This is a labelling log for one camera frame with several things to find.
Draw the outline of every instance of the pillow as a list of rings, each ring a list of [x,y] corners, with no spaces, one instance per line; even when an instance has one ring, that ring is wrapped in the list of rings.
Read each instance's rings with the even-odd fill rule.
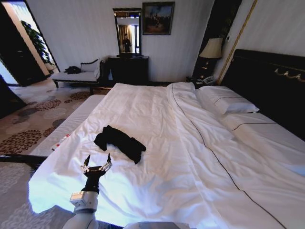
[[[204,110],[211,112],[216,117],[220,117],[220,118],[222,117],[222,114],[218,111],[215,104],[212,103],[212,101],[209,99],[208,96],[205,95],[203,91],[197,89],[195,90],[195,94],[199,104]]]
[[[221,114],[249,113],[259,109],[231,89],[223,86],[204,86],[200,90],[215,104]]]
[[[97,68],[100,68],[100,62],[98,59],[90,63],[81,63],[82,72],[94,72]]]
[[[263,114],[228,114],[224,124],[246,145],[305,176],[305,142]]]

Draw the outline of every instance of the bed frame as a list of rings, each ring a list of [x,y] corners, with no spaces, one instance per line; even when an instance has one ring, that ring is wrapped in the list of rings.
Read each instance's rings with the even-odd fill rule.
[[[305,140],[305,57],[238,49],[221,85]]]

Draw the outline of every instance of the floral carpet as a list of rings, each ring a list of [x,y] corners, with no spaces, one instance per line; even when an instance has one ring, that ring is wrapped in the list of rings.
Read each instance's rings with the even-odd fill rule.
[[[28,87],[12,87],[28,105],[0,119],[0,154],[29,154],[89,96],[89,87],[51,79]],[[108,90],[95,90],[107,94]],[[36,214],[28,200],[33,170],[26,164],[0,162],[0,229],[61,229],[73,214],[57,206]],[[99,222],[100,229],[119,228]]]
[[[0,154],[29,154],[90,96],[87,86],[60,82],[59,86],[49,78],[28,87],[11,87],[28,105],[0,119]]]

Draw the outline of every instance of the framed painting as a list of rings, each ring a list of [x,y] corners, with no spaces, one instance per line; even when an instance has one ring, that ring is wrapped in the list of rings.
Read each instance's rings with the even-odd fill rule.
[[[174,2],[143,2],[143,35],[170,35]]]

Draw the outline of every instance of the dark wooden dresser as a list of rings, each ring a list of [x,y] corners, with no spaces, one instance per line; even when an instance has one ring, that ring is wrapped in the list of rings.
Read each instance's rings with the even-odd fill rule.
[[[148,56],[108,59],[112,78],[116,83],[146,85],[148,83]]]

